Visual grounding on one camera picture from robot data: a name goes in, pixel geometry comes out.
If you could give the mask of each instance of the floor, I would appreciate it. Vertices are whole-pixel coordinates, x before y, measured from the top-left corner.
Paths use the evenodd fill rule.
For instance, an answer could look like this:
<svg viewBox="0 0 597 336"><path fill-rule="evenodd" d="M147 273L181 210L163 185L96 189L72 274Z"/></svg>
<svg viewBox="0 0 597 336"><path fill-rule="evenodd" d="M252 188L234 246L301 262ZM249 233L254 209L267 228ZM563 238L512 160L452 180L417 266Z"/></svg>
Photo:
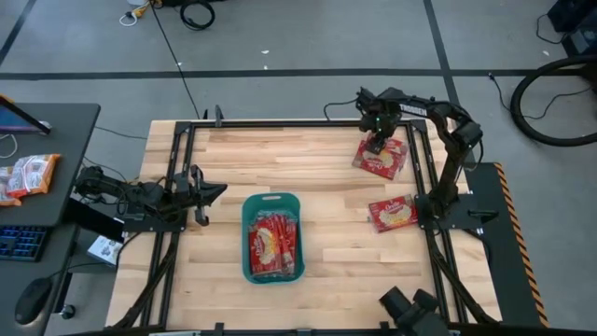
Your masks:
<svg viewBox="0 0 597 336"><path fill-rule="evenodd" d="M324 104L351 100L360 86L459 101L483 128L484 160L506 169L549 322L597 330L595 146L525 138L486 76L565 57L561 46L535 37L536 18L553 3L228 0L214 3L215 24L204 32L186 29L172 8L158 15L199 111L218 104L227 119L321 118ZM125 0L0 0L0 92L18 102L97 103L98 125L141 136L153 119L196 118L153 14L133 27L118 24L129 8ZM541 30L558 37L548 21ZM521 78L498 74L508 101ZM523 108L538 115L554 94L586 85L542 79ZM562 136L594 132L595 103L590 93L561 99L536 127ZM330 114L357 117L350 106ZM96 130L87 156L134 178L144 148ZM78 315L52 319L47 335L104 323L114 275L73 281L67 300Z"/></svg>

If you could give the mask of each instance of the wooden tabletop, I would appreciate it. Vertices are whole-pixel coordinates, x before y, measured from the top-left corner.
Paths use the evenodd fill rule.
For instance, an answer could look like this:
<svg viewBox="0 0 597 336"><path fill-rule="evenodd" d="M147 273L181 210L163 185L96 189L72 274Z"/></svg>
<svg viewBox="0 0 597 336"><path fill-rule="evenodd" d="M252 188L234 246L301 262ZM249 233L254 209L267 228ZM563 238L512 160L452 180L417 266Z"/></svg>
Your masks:
<svg viewBox="0 0 597 336"><path fill-rule="evenodd" d="M142 180L166 174L174 124L152 122ZM446 153L435 127L428 127L441 172ZM190 217L181 235L168 329L213 329L216 322L226 329L372 329L390 320L378 299L391 287L409 298L418 288L433 294L423 231L414 226L378 234L367 222L369 203L416 194L410 157L394 181L354 168L363 137L355 127L198 130L192 163L202 168L206 181L229 188L207 208L208 227ZM394 138L406 142L404 129ZM418 135L416 141L424 162ZM181 145L179 158L183 153ZM428 191L424 166L423 175ZM466 191L464 175L458 185ZM306 271L291 285L256 286L243 277L241 207L247 197L271 191L289 191L300 200ZM486 312L500 319L482 243L459 231L451 240L461 280ZM123 317L146 284L153 242L153 233L143 233L123 251L106 325ZM445 278L444 286L455 320ZM154 322L160 288L157 293Z"/></svg>

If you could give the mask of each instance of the black metal frame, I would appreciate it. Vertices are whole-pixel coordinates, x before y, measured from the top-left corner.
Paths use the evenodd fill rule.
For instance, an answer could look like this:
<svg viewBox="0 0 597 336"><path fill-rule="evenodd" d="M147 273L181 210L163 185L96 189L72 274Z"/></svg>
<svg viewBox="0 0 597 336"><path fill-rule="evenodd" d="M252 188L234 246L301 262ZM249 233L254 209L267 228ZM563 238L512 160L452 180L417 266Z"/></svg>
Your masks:
<svg viewBox="0 0 597 336"><path fill-rule="evenodd" d="M173 146L171 149L170 159L168 163L168 172L167 172L167 179L166 179L166 186L165 188L171 188L172 183L174 181L174 177L179 175L185 178L188 178L188 170L191 164L191 157L193 151L193 143L195 139L195 132L201 128L252 128L252 127L358 127L359 120L358 119L342 119L342 120L331 120L326 121L324 119L305 119L305 120L246 120L246 121L235 121L235 120L203 120L203 121L178 121L174 126L174 140ZM424 183L423 183L423 173L421 170L421 164L419 161L419 154L415 143L415 132L421 136L423 142L423 152L425 156L426 165L428 168L428 172L430 175L432 186L435 186L437 183L437 173L434 166L433 154L431 152L431 145L429 142L429 137L427 134L427 128L424 120L420 119L412 119L412 120L403 120L400 121L397 125L398 127L405 127L407 138L409 141L410 146L410 156L412 159L412 165L415 173L415 181L417 185L417 192L420 195L425 194L424 190ZM180 148L182 135L187 135L187 146L185 148L185 156L183 159L183 168L181 173L176 174L174 172L177 159L178 159L178 149ZM425 239L427 242L428 252L431 257L432 254L432 245L435 244L435 235L433 233L432 228L428 228L424 230ZM158 265L160 264L161 258L161 247L163 246L163 233L158 232L156 233L156 240L153 248L153 253L151 256L150 261L150 269L149 269L149 277L155 274ZM173 232L171 235L171 242L178 245L178 241L180 238L179 232ZM451 270L454 271L456 276L456 263L453 255L453 250L451 246L451 239L450 235L446 231L442 231L442 242L444 244L446 259L450 264ZM450 321L450 316L448 313L448 305L446 303L446 294L445 289L443 286L443 279L441 277L441 270L438 266L430 260L430 265L433 273L435 291L437 296L437 301L439 303L439 312L440 315L446 320ZM169 268L168 272L166 273L165 280L164 280L164 288L162 294L162 300L160 303L160 321L159 326L165 328L167 319L168 319L168 312L170 308L170 298L172 294L172 284L174 280L174 267L175 262L173 263L172 267ZM456 307L458 310L458 316L460 322L466 322L466 310L465 307L460 300L460 298L454 293L454 297L456 299ZM149 304L146 306L145 310L142 312L141 315L141 327L148 326L149 318L151 315L151 308L153 302L150 301ZM358 334L364 334L367 332L372 332L377 334L378 330L345 330L345 331L356 331Z"/></svg>

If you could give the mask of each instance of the orange snack bag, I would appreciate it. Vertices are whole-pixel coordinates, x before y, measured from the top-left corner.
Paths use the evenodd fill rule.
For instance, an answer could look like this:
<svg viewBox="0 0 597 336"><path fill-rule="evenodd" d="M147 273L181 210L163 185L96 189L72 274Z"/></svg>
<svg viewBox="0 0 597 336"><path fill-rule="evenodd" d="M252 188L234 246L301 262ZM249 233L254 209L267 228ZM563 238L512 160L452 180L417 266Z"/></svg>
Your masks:
<svg viewBox="0 0 597 336"><path fill-rule="evenodd" d="M56 160L60 154L32 155L20 158L8 180L8 196L18 199L40 192L48 193Z"/></svg>
<svg viewBox="0 0 597 336"><path fill-rule="evenodd" d="M8 180L12 176L12 167L0 167L0 206L21 205L19 199L7 194Z"/></svg>

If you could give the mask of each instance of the teal plastic tray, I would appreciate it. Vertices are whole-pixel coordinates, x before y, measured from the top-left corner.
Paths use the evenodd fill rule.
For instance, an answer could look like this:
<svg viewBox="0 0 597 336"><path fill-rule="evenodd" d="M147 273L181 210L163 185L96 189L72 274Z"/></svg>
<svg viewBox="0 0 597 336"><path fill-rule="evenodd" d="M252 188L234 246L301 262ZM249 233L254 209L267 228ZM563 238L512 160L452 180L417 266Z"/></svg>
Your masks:
<svg viewBox="0 0 597 336"><path fill-rule="evenodd" d="M297 217L297 253L295 255L295 273L286 277L254 277L251 274L249 258L249 227L253 224L259 210L286 210ZM302 229L300 227L300 202L297 196L289 192L257 194L249 197L243 204L243 274L256 285L287 284L299 280L305 273L305 260L302 255Z"/></svg>

